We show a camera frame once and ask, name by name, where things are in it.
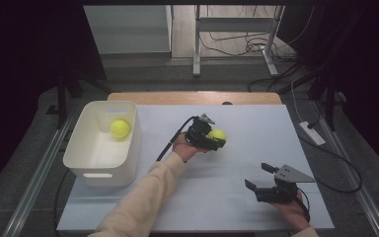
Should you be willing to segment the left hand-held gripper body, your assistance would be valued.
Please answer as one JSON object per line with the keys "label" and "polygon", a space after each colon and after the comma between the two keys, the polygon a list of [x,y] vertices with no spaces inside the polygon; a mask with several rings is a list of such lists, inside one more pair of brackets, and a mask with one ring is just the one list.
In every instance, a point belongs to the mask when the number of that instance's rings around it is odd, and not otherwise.
{"label": "left hand-held gripper body", "polygon": [[192,125],[186,132],[186,139],[195,147],[207,149],[207,133],[212,130],[211,126],[214,121],[206,114],[202,114],[199,117],[193,119]]}

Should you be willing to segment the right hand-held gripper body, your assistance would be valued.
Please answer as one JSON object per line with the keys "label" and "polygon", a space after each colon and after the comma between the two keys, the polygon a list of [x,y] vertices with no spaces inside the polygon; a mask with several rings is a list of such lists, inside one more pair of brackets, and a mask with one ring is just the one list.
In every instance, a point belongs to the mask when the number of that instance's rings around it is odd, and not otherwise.
{"label": "right hand-held gripper body", "polygon": [[283,165],[274,174],[275,186],[258,188],[257,201],[272,203],[290,203],[297,197],[298,183],[315,183],[315,179],[292,168]]}

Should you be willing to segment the yellow tennis ball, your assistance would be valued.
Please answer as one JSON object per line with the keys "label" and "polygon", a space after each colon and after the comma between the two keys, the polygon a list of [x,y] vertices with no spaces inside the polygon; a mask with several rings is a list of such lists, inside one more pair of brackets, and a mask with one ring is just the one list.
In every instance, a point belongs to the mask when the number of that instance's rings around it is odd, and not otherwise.
{"label": "yellow tennis ball", "polygon": [[126,138],[131,132],[130,125],[122,119],[115,120],[110,127],[111,135],[115,138]]}
{"label": "yellow tennis ball", "polygon": [[207,133],[207,137],[213,140],[227,140],[226,133],[222,129],[219,129],[219,128],[210,130]]}

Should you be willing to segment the white plastic bin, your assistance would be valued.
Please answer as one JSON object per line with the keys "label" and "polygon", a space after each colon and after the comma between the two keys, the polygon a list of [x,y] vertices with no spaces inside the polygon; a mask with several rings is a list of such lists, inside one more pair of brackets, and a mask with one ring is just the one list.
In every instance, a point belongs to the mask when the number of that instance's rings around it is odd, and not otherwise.
{"label": "white plastic bin", "polygon": [[[111,135],[111,124],[118,119],[130,125],[126,138]],[[78,118],[63,164],[88,186],[127,186],[136,175],[141,138],[135,103],[91,102]]]}

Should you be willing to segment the person's left hand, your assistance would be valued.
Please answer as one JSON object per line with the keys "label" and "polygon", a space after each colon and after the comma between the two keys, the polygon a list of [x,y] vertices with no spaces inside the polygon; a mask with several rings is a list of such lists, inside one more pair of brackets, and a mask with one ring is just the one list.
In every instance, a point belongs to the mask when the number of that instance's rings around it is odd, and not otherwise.
{"label": "person's left hand", "polygon": [[187,163],[187,161],[189,161],[196,153],[207,152],[207,149],[195,147],[191,143],[189,143],[184,133],[181,133],[177,137],[177,139],[173,143],[172,150],[182,158],[184,163]]}

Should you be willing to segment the person's right hand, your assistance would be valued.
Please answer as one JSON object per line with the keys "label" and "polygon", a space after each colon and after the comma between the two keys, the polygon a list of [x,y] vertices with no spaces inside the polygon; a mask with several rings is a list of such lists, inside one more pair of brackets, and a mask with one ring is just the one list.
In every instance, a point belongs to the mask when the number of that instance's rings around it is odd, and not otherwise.
{"label": "person's right hand", "polygon": [[294,232],[300,232],[310,226],[303,208],[295,200],[290,203],[273,203],[272,206],[282,214]]}

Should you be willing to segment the wooden table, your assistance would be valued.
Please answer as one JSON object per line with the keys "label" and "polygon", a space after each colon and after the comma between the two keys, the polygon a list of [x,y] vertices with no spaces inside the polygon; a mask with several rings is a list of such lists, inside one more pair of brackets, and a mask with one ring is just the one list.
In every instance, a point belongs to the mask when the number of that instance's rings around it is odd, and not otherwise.
{"label": "wooden table", "polygon": [[132,101],[138,105],[281,105],[276,93],[245,92],[123,92],[108,101]]}

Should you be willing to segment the white power strip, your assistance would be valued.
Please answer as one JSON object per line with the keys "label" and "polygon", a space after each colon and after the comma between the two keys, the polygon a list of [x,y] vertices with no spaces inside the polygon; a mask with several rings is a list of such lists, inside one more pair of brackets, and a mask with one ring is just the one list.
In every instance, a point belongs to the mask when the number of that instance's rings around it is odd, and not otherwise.
{"label": "white power strip", "polygon": [[326,143],[326,140],[314,128],[309,127],[308,121],[300,122],[299,126],[315,145],[321,146]]}

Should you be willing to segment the black stand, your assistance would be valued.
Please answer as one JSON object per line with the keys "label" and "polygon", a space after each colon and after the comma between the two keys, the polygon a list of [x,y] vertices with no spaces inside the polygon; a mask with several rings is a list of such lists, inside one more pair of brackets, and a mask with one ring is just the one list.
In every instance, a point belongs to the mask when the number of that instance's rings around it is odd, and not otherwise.
{"label": "black stand", "polygon": [[110,87],[79,70],[73,69],[62,72],[56,83],[57,105],[50,106],[46,112],[48,115],[58,115],[58,129],[61,129],[67,121],[66,92],[75,91],[78,96],[83,94],[82,87],[79,85],[79,80],[84,80],[107,95],[113,91]]}
{"label": "black stand", "polygon": [[314,82],[309,89],[308,97],[311,100],[319,100],[322,97],[325,97],[323,101],[325,121],[331,131],[335,131],[334,112],[335,105],[338,104],[336,101],[335,73],[332,72],[328,66],[320,66],[305,76],[290,82],[288,86],[278,89],[276,93],[278,95],[283,95],[311,80],[314,80]]}

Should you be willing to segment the white cabinet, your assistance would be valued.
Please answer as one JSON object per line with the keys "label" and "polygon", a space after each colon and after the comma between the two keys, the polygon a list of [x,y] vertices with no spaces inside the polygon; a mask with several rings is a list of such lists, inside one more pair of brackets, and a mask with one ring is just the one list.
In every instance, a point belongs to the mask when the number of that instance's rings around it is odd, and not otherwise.
{"label": "white cabinet", "polygon": [[171,51],[172,6],[85,6],[100,54]]}

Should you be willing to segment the aluminium rail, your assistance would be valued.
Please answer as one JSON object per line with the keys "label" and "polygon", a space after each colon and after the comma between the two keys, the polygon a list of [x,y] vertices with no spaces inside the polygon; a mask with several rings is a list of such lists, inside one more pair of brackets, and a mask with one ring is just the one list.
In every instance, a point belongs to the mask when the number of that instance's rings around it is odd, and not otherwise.
{"label": "aluminium rail", "polygon": [[[345,151],[344,146],[341,144],[337,133],[335,131],[332,131],[330,126],[326,123],[324,119],[325,114],[323,112],[323,109],[315,102],[313,102],[312,105],[320,115],[319,123],[322,127],[323,132],[327,136],[327,141],[331,144],[335,153],[340,155],[346,161],[350,161],[350,157]],[[355,196],[357,197],[357,200],[360,203],[373,231],[375,232],[376,236],[379,237],[379,207],[377,206],[368,189],[365,187],[363,179],[358,178],[358,172],[354,171],[350,165],[341,163],[341,166],[349,183],[354,188],[358,187],[358,185],[361,185],[361,188],[355,192]]]}
{"label": "aluminium rail", "polygon": [[52,136],[1,237],[20,236],[75,114],[76,107]]}

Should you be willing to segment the grey metal table frame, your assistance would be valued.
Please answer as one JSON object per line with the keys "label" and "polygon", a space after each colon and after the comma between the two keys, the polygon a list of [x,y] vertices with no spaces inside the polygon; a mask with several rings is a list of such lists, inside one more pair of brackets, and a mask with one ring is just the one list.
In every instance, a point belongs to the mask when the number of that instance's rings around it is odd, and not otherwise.
{"label": "grey metal table frame", "polygon": [[276,6],[272,18],[224,18],[224,17],[201,17],[200,5],[195,6],[195,32],[192,75],[200,75],[200,33],[265,33],[268,34],[265,46],[261,46],[265,64],[271,76],[277,76],[278,71],[271,57],[271,47],[279,26],[283,6]]}

